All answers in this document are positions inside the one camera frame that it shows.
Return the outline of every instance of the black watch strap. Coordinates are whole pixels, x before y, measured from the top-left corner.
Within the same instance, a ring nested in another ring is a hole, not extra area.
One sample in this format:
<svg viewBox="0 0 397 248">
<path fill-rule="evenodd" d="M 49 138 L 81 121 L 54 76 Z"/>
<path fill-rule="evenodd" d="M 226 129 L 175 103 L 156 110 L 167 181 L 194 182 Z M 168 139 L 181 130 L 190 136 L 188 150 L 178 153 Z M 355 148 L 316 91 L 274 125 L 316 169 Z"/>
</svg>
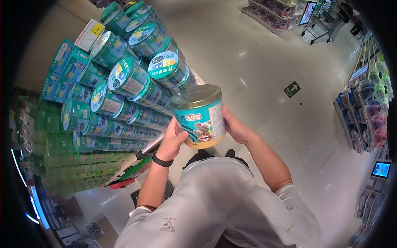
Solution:
<svg viewBox="0 0 397 248">
<path fill-rule="evenodd" d="M 156 164 L 161 165 L 162 167 L 170 167 L 170 166 L 172 165 L 173 160 L 171 160 L 171 161 L 163 161 L 163 160 L 160 160 L 159 158 L 156 157 L 156 152 L 157 152 L 157 151 L 155 151 L 155 152 L 153 153 L 153 155 L 152 155 L 152 159 L 153 159 L 153 161 L 154 161 Z"/>
</svg>

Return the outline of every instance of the hand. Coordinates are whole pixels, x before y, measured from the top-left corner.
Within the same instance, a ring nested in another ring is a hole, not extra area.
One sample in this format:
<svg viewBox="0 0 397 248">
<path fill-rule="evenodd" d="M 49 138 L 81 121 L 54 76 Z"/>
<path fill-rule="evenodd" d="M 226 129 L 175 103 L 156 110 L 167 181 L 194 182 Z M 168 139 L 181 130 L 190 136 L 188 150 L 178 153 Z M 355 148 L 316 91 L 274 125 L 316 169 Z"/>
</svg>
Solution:
<svg viewBox="0 0 397 248">
<path fill-rule="evenodd" d="M 172 117 L 167 131 L 164 134 L 163 141 L 156 152 L 156 157 L 163 161 L 170 161 L 174 159 L 179 153 L 181 144 L 187 139 L 188 136 L 189 134 L 187 131 L 181 132 L 175 116 Z"/>
<path fill-rule="evenodd" d="M 258 133 L 251 130 L 235 114 L 230 112 L 225 105 L 223 105 L 222 114 L 225 119 L 226 132 L 230 134 L 235 142 L 247 145 L 250 140 L 258 136 Z"/>
</svg>

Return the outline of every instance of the left hand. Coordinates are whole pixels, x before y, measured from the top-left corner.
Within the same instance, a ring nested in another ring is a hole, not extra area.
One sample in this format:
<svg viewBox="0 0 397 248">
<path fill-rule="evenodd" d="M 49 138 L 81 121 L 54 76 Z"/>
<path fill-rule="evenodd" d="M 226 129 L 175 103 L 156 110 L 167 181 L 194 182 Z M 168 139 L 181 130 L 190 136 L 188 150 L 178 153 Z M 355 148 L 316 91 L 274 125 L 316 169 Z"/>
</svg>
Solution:
<svg viewBox="0 0 397 248">
<path fill-rule="evenodd" d="M 188 136 L 189 134 L 187 131 L 181 132 L 175 116 L 172 117 L 167 131 L 164 134 L 160 148 L 156 152 L 156 157 L 163 161 L 174 159 L 179 153 L 181 144 L 188 138 Z"/>
</svg>

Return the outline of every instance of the white floor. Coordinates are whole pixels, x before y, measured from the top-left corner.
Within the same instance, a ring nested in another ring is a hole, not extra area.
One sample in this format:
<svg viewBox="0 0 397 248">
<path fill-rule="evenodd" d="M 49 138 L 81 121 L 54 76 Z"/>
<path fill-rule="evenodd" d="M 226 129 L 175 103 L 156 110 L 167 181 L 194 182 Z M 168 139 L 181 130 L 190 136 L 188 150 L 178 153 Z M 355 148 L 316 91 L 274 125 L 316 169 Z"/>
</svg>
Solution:
<svg viewBox="0 0 397 248">
<path fill-rule="evenodd" d="M 241 13 L 246 0 L 146 0 L 153 4 L 189 65 L 207 84 L 219 85 L 224 104 L 259 132 L 290 169 L 300 196 L 322 230 L 321 247 L 341 247 L 354 228 L 355 200 L 375 154 L 349 149 L 332 105 L 357 60 L 360 42 L 345 25 L 334 43 L 301 29 L 275 35 Z M 283 89 L 296 81 L 291 99 Z M 230 148 L 264 183 L 248 150 L 230 136 L 214 147 Z M 197 152 L 182 146 L 169 179 L 176 185 L 182 167 Z M 99 188 L 75 194 L 91 216 L 106 215 L 117 232 L 133 209 L 129 194 L 140 187 Z"/>
</svg>

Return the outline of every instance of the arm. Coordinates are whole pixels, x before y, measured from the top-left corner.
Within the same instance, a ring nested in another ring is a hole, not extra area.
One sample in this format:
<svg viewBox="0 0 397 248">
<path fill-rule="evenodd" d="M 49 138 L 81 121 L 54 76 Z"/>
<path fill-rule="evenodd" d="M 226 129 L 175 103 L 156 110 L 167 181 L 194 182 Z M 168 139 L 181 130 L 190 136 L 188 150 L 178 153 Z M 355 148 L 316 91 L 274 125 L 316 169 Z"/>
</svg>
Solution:
<svg viewBox="0 0 397 248">
<path fill-rule="evenodd" d="M 283 185 L 292 183 L 288 167 L 257 132 L 251 130 L 226 106 L 223 107 L 223 117 L 226 120 L 226 131 L 237 143 L 247 147 L 272 192 L 275 193 Z"/>
<path fill-rule="evenodd" d="M 173 117 L 157 150 L 156 157 L 163 161 L 171 161 L 178 155 L 179 148 L 187 137 L 187 131 L 181 132 L 175 117 Z M 163 203 L 169 170 L 169 167 L 162 167 L 152 162 L 139 191 L 137 207 L 144 206 L 154 211 Z"/>
</svg>

